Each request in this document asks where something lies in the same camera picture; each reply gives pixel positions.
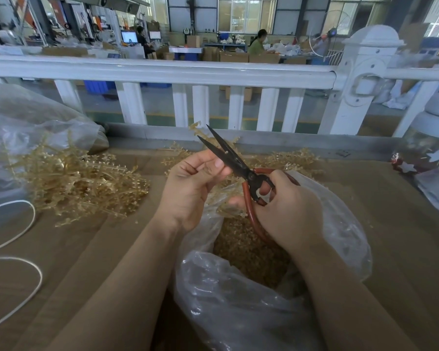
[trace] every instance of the fingernail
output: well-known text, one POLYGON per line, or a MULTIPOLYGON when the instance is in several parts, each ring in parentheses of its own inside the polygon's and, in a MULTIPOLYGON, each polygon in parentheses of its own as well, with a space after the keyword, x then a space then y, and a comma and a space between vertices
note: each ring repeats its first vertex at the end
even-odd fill
POLYGON ((222 167, 222 166, 224 166, 223 160, 221 160, 221 159, 216 159, 216 160, 215 160, 215 166, 216 166, 216 167, 222 167))

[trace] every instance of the person's left hand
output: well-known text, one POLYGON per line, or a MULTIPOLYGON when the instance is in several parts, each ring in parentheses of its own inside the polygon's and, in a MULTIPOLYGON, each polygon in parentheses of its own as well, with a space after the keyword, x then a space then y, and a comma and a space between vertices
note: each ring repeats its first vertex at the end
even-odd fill
POLYGON ((208 193, 231 173, 210 150, 189 156, 171 169, 155 217, 188 233, 199 224, 208 193))

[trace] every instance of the green floor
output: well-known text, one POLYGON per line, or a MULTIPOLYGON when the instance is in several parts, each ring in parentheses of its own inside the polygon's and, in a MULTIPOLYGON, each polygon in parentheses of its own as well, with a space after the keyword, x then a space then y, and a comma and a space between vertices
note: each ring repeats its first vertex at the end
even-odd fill
MULTIPOLYGON (((121 113, 104 113, 104 112, 87 112, 88 117, 93 121, 98 122, 112 122, 112 123, 123 123, 123 116, 121 113)), ((166 127, 175 127, 176 122, 172 116, 158 116, 158 115, 147 115, 146 120, 148 125, 158 125, 166 127)), ((189 124, 193 123, 193 117, 189 117, 189 124)), ((273 122, 274 132, 281 131, 282 121, 273 122)), ((228 118, 227 117, 214 117, 210 118, 210 125, 215 129, 227 129, 228 128, 228 118)), ((308 133, 317 134, 319 130, 319 123, 298 123, 296 126, 296 133, 308 133)), ((257 129, 257 119, 244 119, 242 121, 243 130, 256 130, 257 129)))

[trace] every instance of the person in green shirt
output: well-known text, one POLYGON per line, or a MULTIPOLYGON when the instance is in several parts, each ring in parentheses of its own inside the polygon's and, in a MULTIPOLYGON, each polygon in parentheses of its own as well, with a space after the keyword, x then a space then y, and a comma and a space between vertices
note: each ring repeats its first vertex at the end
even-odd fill
POLYGON ((261 29, 260 31, 258 31, 257 36, 254 38, 254 40, 252 40, 252 43, 249 46, 249 49, 247 50, 247 52, 250 55, 260 55, 262 53, 274 53, 274 50, 268 50, 265 51, 265 49, 263 48, 263 42, 267 39, 267 31, 264 29, 261 29))

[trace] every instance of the hand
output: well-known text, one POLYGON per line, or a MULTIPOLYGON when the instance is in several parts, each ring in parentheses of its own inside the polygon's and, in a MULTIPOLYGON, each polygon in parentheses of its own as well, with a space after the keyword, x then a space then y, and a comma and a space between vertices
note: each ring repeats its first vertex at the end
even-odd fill
POLYGON ((208 193, 231 172, 210 150, 189 156, 171 169, 155 218, 183 233, 193 230, 208 193))
MULTIPOLYGON (((266 206, 253 202, 263 228, 290 255, 309 243, 323 241, 319 198, 309 189, 291 183, 283 171, 273 171, 270 179, 276 187, 276 194, 270 195, 271 202, 266 206)), ((262 195, 270 190, 265 185, 260 189, 262 195)), ((229 204, 245 210, 243 196, 232 197, 229 204)))

